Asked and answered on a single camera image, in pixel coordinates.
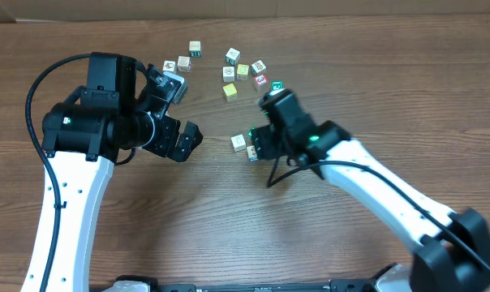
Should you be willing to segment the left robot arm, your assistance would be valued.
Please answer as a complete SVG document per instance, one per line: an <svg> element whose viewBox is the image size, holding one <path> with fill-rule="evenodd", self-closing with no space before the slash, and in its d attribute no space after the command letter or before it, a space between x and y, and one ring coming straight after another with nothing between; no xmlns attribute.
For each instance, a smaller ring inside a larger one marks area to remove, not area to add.
<svg viewBox="0 0 490 292"><path fill-rule="evenodd" d="M184 162L203 136L167 111L187 91L182 76L121 54L90 53L88 77L42 122L32 143L45 170L25 291L86 291L101 201L122 150Z"/></svg>

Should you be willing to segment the white block snail picture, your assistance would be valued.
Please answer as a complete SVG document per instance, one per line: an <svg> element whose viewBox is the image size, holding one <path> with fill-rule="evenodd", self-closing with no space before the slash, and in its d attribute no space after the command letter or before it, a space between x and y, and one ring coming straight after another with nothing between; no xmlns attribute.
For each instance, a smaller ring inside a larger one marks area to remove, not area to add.
<svg viewBox="0 0 490 292"><path fill-rule="evenodd" d="M247 147L247 143L246 143L243 135L232 136L231 137L231 143L232 143L233 150L235 152L242 151Z"/></svg>

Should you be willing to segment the green block number four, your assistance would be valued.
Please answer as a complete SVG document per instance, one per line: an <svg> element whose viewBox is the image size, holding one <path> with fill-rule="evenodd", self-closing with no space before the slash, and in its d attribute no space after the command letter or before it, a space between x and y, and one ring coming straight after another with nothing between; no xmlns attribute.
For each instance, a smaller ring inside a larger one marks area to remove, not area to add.
<svg viewBox="0 0 490 292"><path fill-rule="evenodd" d="M255 127L251 127L251 129L247 133L247 136L248 136L248 138L249 138L250 141L253 141L253 138L254 138L253 133L254 133L254 130L255 129L256 129Z"/></svg>

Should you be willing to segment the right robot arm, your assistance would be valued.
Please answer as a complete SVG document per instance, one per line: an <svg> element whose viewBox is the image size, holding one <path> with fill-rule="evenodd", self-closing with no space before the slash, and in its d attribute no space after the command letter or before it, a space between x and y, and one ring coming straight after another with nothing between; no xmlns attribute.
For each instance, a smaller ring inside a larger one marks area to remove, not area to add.
<svg viewBox="0 0 490 292"><path fill-rule="evenodd" d="M335 122L318 125L289 89L267 92L258 105L269 124L251 130L261 160L286 157L295 169L270 174L272 187L311 170L356 198L384 222L413 257L363 281L360 291L485 291L490 288L490 230L480 213L457 213L383 166Z"/></svg>

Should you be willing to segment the white block blue side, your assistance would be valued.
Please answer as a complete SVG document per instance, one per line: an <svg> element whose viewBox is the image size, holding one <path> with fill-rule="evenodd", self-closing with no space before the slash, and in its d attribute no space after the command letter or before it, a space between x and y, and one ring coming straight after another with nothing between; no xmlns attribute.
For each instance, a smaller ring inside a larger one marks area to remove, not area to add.
<svg viewBox="0 0 490 292"><path fill-rule="evenodd" d="M257 161L258 160L256 148L253 145L247 146L247 157L248 157L249 161Z"/></svg>

